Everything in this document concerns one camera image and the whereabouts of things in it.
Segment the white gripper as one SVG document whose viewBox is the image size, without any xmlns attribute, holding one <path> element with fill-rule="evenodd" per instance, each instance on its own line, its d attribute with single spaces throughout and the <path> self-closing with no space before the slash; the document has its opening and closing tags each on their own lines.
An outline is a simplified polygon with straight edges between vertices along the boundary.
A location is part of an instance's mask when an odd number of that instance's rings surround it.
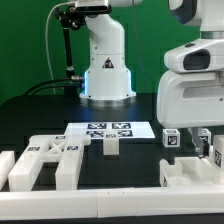
<svg viewBox="0 0 224 224">
<path fill-rule="evenodd" d="M 189 128 L 199 158 L 209 143 L 198 127 L 224 125 L 224 80 L 219 72 L 177 74 L 167 71 L 157 93 L 157 119 L 165 128 Z"/>
</svg>

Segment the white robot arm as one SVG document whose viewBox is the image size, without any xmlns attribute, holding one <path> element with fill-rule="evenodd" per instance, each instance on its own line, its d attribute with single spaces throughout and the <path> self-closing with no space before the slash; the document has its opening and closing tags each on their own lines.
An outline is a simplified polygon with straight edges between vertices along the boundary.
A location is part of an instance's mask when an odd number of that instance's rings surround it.
<svg viewBox="0 0 224 224">
<path fill-rule="evenodd" d="M 90 67 L 81 99 L 97 106 L 121 104 L 136 93 L 125 65 L 124 29 L 109 16 L 114 7 L 143 0 L 81 0 L 90 38 Z M 172 16 L 198 26 L 200 38 L 168 51 L 157 92 L 157 119 L 165 128 L 188 128 L 200 156 L 209 146 L 198 131 L 224 125 L 224 0 L 168 0 Z"/>
</svg>

